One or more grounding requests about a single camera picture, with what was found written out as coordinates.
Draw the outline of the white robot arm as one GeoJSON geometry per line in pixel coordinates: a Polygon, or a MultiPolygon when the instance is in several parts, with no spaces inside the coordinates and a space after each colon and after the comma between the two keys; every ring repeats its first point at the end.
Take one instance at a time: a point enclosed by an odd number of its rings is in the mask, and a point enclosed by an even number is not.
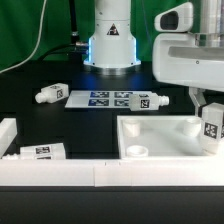
{"type": "MultiPolygon", "coordinates": [[[[95,32],[88,41],[86,68],[121,74],[136,68],[136,39],[130,32],[130,0],[95,0],[95,32]]],[[[203,92],[224,92],[224,0],[188,1],[158,14],[152,50],[157,81],[187,86],[196,112],[212,113],[203,92]]]]}

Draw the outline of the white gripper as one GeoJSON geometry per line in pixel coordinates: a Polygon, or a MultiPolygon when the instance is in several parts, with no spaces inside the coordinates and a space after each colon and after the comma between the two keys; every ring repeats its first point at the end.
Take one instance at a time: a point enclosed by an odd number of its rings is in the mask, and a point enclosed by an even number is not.
{"type": "Polygon", "coordinates": [[[195,115],[201,116],[204,89],[224,92],[224,1],[188,1],[158,14],[154,27],[155,78],[190,87],[195,115]]]}

